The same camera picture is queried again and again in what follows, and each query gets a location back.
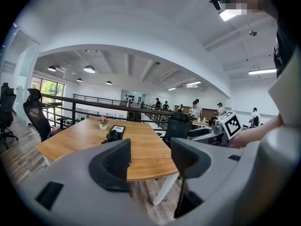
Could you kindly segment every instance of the white table leg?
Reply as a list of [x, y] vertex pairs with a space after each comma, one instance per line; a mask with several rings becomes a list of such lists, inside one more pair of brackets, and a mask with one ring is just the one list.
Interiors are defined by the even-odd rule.
[[160, 192], [156, 196], [155, 200], [152, 202], [154, 205], [158, 205], [163, 200], [163, 198], [166, 196], [166, 194], [169, 192], [169, 190], [173, 186], [174, 182], [178, 178], [178, 175], [179, 175], [179, 173], [176, 173], [171, 176], [168, 176], [165, 179], [163, 187], [160, 189]]
[[46, 156], [44, 156], [44, 155], [42, 155], [43, 156], [43, 158], [44, 158], [44, 160], [45, 160], [45, 162], [46, 162], [46, 165], [47, 166], [50, 166], [50, 161], [49, 161], [49, 159], [46, 157]]

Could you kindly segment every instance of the wooden table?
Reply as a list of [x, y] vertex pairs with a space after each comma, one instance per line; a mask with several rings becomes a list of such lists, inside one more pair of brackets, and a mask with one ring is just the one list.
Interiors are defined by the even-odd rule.
[[179, 173], [171, 158], [171, 150], [147, 123], [110, 119], [106, 130], [100, 130], [98, 117], [89, 117], [37, 145], [47, 165], [67, 154], [99, 146], [114, 126], [125, 126], [123, 139], [131, 139], [131, 166], [128, 181], [167, 177], [153, 201], [159, 204], [176, 181]]
[[193, 120], [192, 121], [193, 125], [199, 126], [199, 127], [209, 127], [209, 124], [205, 123], [205, 122], [198, 122], [197, 120]]

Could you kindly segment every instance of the black metal railing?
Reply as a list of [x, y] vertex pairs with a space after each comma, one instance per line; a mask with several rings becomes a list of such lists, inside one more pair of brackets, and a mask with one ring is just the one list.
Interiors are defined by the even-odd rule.
[[102, 104], [127, 106], [127, 102], [122, 101], [122, 100], [111, 100], [111, 99], [98, 98], [98, 97], [92, 97], [92, 96], [83, 96], [83, 95], [77, 95], [77, 94], [73, 94], [73, 99], [84, 100], [84, 101], [89, 101], [89, 102], [97, 102], [97, 103], [102, 103]]
[[[154, 122], [157, 123], [159, 126], [162, 127], [162, 124], [166, 124], [167, 120], [164, 118], [167, 118], [169, 116], [172, 116], [174, 114], [173, 111], [163, 111], [163, 109], [159, 110], [150, 110], [150, 109], [138, 109], [138, 108], [132, 108], [132, 107], [125, 107], [125, 106], [120, 106], [120, 105], [112, 105], [112, 104], [106, 104], [106, 103], [99, 103], [99, 102], [91, 102], [91, 101], [86, 101], [86, 100], [80, 100], [80, 99], [74, 99], [74, 98], [68, 98], [68, 97], [60, 97], [60, 96], [53, 96], [53, 95], [47, 95], [47, 94], [42, 94], [42, 97], [47, 97], [51, 99], [56, 99], [60, 101], [65, 101], [65, 102], [70, 102], [72, 103], [72, 109], [70, 108], [64, 108], [62, 105], [55, 105], [54, 103], [43, 103], [43, 111], [47, 115], [47, 119], [51, 122], [56, 124], [59, 124], [58, 121], [56, 121], [56, 117], [64, 117], [66, 118], [66, 121], [63, 125], [65, 127], [69, 127], [71, 125], [74, 125], [77, 122], [80, 122], [81, 120], [76, 119], [76, 113], [80, 114], [85, 114], [88, 116], [106, 116], [107, 115], [100, 115], [100, 114], [94, 114], [94, 113], [87, 113], [84, 111], [77, 111], [76, 110], [76, 104], [80, 105], [90, 105], [94, 107], [101, 107], [101, 108], [107, 108], [107, 109], [113, 109], [113, 110], [120, 110], [120, 111], [127, 111], [127, 117], [126, 118], [121, 118], [121, 117], [114, 117], [110, 116], [112, 119], [117, 119], [117, 120], [124, 120], [124, 121], [136, 121], [136, 122]], [[62, 110], [70, 111], [72, 112], [72, 117], [65, 117], [64, 115], [59, 115], [55, 113], [55, 108], [59, 108]], [[150, 120], [141, 120], [141, 114], [147, 114]], [[48, 114], [51, 114], [54, 116], [54, 119], [50, 119], [48, 117]]]

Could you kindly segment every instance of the potted plant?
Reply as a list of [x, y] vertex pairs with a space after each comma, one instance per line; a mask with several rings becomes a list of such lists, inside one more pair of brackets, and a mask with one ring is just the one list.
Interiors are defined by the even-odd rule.
[[101, 116], [100, 120], [98, 120], [98, 121], [99, 121], [99, 127], [100, 127], [101, 130], [107, 129], [108, 121], [109, 121], [108, 118], [106, 118], [104, 116]]

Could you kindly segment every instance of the white ceiling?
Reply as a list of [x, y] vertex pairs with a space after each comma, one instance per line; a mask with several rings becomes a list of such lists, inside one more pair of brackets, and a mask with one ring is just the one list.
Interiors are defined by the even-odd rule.
[[[276, 42], [276, 21], [265, 13], [236, 16], [224, 22], [209, 0], [42, 0], [35, 10], [45, 24], [52, 28], [62, 17], [86, 13], [91, 8], [123, 6], [127, 9], [144, 9], [172, 22], [196, 37], [200, 44], [222, 64], [232, 81], [274, 78], [276, 75], [249, 76], [254, 69], [274, 68], [273, 46]], [[249, 31], [256, 30], [251, 37]], [[40, 57], [36, 69], [47, 72], [46, 67], [58, 64], [67, 72], [56, 73], [69, 80], [88, 77], [82, 72], [91, 64], [98, 73], [125, 74], [171, 88], [182, 81], [193, 81], [190, 75], [167, 65], [156, 65], [147, 58], [125, 55], [116, 51], [69, 51]]]

